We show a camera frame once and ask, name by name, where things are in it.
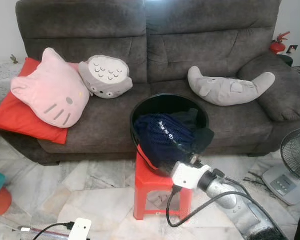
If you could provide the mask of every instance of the totoro pillow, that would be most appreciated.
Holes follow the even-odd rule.
[[[79,73],[52,48],[36,71],[11,81],[11,92],[39,119],[63,129],[79,121],[90,97]]]
[[[79,73],[91,94],[114,99],[133,87],[128,65],[117,58],[96,55],[79,63]]]
[[[276,76],[264,72],[253,81],[203,76],[198,67],[188,72],[189,85],[199,97],[218,106],[246,104],[264,94],[274,84]]]

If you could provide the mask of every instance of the fan control buttons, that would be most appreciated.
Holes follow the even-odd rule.
[[[296,185],[284,174],[278,177],[270,184],[281,196],[285,196],[293,189]]]

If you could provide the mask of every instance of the navy blue cloth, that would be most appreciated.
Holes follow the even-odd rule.
[[[189,162],[194,133],[169,114],[147,114],[134,123],[144,154],[156,168]]]
[[[195,141],[192,145],[192,151],[196,154],[202,154],[211,144],[215,133],[207,127],[198,127],[198,110],[191,108],[189,111],[172,113],[171,116],[193,132]]]

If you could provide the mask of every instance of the gray fabric sofa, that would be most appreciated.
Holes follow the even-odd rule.
[[[206,154],[263,154],[280,148],[300,128],[300,75],[269,52],[280,0],[21,0],[19,29],[29,57],[47,47],[66,61],[93,55],[124,60],[133,89],[116,99],[91,97],[65,145],[0,130],[34,162],[135,157],[130,113],[161,93],[195,100],[208,113],[215,138]],[[220,107],[190,89],[187,73],[253,80],[276,76],[259,99]]]

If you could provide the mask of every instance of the sofa armrest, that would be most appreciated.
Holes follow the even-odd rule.
[[[276,122],[300,120],[300,74],[268,52],[243,66],[238,77],[251,81],[264,72],[275,75],[274,84],[258,98],[267,115]]]

